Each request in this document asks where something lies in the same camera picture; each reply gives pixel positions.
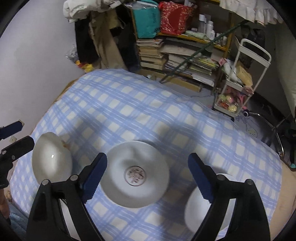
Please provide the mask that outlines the left hand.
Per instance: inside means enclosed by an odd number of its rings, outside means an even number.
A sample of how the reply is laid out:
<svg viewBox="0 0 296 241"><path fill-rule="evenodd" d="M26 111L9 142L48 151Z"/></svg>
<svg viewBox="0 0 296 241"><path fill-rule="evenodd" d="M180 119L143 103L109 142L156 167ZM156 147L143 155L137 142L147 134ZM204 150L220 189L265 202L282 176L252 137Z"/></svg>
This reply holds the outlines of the left hand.
<svg viewBox="0 0 296 241"><path fill-rule="evenodd" d="M0 210L5 219L10 217L10 209L8 201L5 197L4 190L0 190Z"/></svg>

